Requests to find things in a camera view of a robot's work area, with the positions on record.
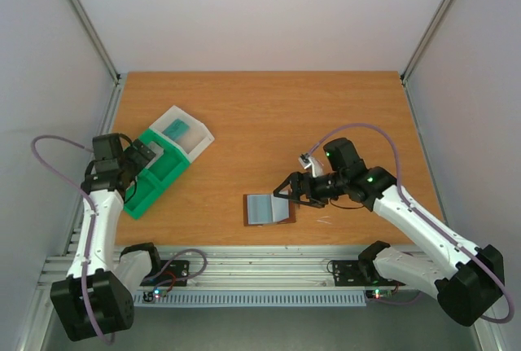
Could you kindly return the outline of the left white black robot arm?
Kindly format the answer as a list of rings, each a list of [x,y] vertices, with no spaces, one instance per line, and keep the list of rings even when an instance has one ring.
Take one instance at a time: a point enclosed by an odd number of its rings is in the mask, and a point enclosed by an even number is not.
[[[152,243],[127,247],[115,260],[117,223],[125,194],[155,154],[124,134],[92,140],[94,158],[80,185],[84,213],[77,253],[50,299],[71,341],[99,337],[112,344],[134,323],[133,294],[143,281],[159,282],[164,264]]]

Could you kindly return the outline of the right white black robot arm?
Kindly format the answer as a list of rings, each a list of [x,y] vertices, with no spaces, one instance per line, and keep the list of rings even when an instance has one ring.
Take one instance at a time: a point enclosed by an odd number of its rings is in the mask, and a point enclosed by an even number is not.
[[[315,176],[294,172],[274,196],[323,208],[346,195],[401,230],[427,255],[420,260],[377,241],[358,256],[360,276],[369,283],[396,280],[437,300],[455,322],[469,327],[507,296],[502,254],[479,247],[423,208],[382,167],[366,167],[353,143],[338,138],[323,148],[332,171]]]

